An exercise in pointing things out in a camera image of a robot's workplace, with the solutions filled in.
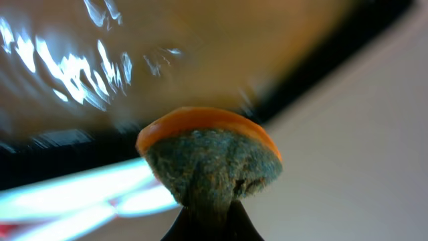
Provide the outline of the orange green scrub sponge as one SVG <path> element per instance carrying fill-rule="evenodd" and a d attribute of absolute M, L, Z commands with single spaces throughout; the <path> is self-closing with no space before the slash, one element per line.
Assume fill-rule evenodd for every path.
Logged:
<path fill-rule="evenodd" d="M 178 108 L 143 128 L 136 148 L 175 200 L 208 226 L 223 225 L 232 202 L 261 191 L 283 170 L 261 126 L 218 108 Z"/>

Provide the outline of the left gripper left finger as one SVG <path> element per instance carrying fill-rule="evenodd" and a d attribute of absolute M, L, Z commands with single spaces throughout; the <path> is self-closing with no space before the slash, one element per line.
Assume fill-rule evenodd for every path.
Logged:
<path fill-rule="evenodd" d="M 202 241 L 207 233 L 189 208 L 182 208 L 160 241 Z"/>

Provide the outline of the white plate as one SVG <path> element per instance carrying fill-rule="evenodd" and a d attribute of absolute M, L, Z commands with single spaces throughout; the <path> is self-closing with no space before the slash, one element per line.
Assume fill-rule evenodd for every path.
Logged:
<path fill-rule="evenodd" d="M 178 206 L 143 158 L 1 192 L 2 240 L 75 240 L 116 218 Z"/>

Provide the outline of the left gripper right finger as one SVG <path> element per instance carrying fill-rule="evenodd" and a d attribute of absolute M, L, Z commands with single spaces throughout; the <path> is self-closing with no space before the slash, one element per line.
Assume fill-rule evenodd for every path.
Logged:
<path fill-rule="evenodd" d="M 226 241 L 264 241 L 240 201 L 231 202 L 223 239 Z"/>

